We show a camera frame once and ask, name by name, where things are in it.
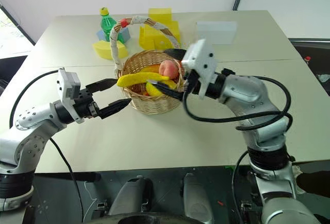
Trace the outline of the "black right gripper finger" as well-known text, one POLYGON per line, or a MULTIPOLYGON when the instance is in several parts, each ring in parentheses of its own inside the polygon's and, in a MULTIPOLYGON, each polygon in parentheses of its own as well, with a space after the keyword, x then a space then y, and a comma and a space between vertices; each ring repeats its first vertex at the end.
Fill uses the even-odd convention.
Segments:
POLYGON ((170 48, 164 50, 163 52, 175 60, 182 60, 187 51, 185 49, 170 48))
POLYGON ((147 88, 151 90, 152 93, 157 93, 156 96, 166 95, 179 101, 183 101, 183 92, 171 89, 168 84, 161 81, 148 80, 147 88))

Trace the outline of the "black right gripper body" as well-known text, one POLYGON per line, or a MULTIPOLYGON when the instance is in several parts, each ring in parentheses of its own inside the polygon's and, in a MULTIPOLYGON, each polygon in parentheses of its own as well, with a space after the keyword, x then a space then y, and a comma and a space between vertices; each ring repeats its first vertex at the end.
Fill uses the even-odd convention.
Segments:
POLYGON ((184 94, 194 94, 198 95, 201 83, 199 81, 199 74, 195 70, 191 70, 190 72, 186 71, 184 74, 184 94))

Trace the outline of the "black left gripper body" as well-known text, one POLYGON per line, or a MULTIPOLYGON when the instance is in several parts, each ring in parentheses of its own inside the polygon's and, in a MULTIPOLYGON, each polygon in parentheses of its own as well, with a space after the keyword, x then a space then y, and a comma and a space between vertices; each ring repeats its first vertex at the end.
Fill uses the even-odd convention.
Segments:
POLYGON ((92 93, 87 89, 79 91, 78 98, 74 100, 74 109, 81 118, 98 117, 99 108, 92 97, 92 93))

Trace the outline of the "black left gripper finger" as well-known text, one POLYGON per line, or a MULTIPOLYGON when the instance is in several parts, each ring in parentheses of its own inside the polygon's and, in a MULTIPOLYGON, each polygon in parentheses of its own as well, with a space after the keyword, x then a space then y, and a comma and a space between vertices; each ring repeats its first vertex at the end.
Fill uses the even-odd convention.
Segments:
POLYGON ((91 83, 89 85, 86 85, 86 89, 90 93, 95 93, 95 92, 100 92, 100 91, 109 89, 112 86, 116 85, 116 83, 117 83, 117 79, 106 78, 106 79, 91 83))
POLYGON ((127 107, 130 102, 131 102, 131 98, 119 99, 117 101, 114 101, 110 103, 107 107, 99 109, 98 116, 101 119, 105 119, 109 116, 112 116, 123 110, 125 107, 127 107))

